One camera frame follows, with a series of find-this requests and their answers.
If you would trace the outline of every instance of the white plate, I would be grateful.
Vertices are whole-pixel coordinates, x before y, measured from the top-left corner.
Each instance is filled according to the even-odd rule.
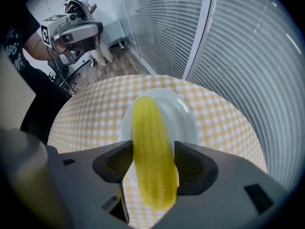
[[[199,144],[198,131],[192,111],[181,97],[170,90],[162,88],[150,89],[139,95],[136,99],[143,96],[151,97],[157,103],[166,126],[173,155],[175,141]],[[132,140],[133,103],[134,101],[128,107],[125,117],[123,118],[120,141]],[[137,184],[134,161],[127,171],[126,176]]]

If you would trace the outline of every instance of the glass wall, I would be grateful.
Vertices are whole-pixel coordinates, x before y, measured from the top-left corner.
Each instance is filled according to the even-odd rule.
[[[157,74],[182,78],[202,0],[124,0],[139,56]]]
[[[279,0],[212,0],[211,8],[187,80],[218,93],[247,117],[268,173],[291,189],[305,155],[301,33]]]
[[[138,49],[134,40],[132,28],[125,7],[125,1],[124,0],[111,0],[111,1],[112,1],[113,9],[115,11],[115,15],[117,19],[121,21],[122,28],[126,35],[125,38],[126,43],[128,44],[129,48],[133,51],[133,53],[137,57],[139,57]]]

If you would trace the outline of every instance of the yellow checkered tablecloth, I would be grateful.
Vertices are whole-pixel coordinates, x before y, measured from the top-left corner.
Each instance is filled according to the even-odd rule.
[[[170,89],[185,100],[196,120],[200,145],[244,157],[267,172],[254,130],[232,104],[203,87],[163,75],[120,76],[83,89],[58,113],[48,144],[65,153],[118,142],[128,106],[152,88]],[[130,226],[150,228],[166,213],[145,206],[137,185],[127,177],[123,189]]]

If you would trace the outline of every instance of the person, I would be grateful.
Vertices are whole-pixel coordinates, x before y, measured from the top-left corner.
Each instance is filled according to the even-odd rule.
[[[36,60],[52,60],[52,50],[43,44],[37,33],[40,24],[23,4],[18,14],[9,13],[5,20],[2,44],[16,70],[36,97],[28,109],[20,129],[31,133],[47,144],[53,121],[71,97],[67,92],[55,85],[41,70],[33,68],[23,55],[25,49]],[[57,44],[62,52],[66,49],[63,41]]]
[[[67,13],[67,10],[69,8],[69,2],[71,2],[73,0],[65,0],[65,3],[62,7],[62,13]],[[77,0],[79,2],[81,2],[82,4],[84,4],[84,8],[85,8],[85,13],[87,15],[87,18],[89,20],[93,20],[93,12],[96,10],[97,5],[93,4],[90,0]],[[102,65],[103,67],[105,67],[107,65],[106,60],[110,63],[113,62],[113,55],[110,53],[109,48],[107,47],[107,45],[103,42],[103,38],[102,35],[100,36],[100,46],[98,48],[96,48],[95,50],[90,51],[91,55],[93,58],[95,58],[95,60]]]

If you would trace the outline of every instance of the corn cob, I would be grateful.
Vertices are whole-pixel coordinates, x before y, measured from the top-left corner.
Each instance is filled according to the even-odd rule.
[[[145,205],[165,210],[176,201],[178,176],[166,127],[156,102],[140,97],[132,109],[133,157]]]

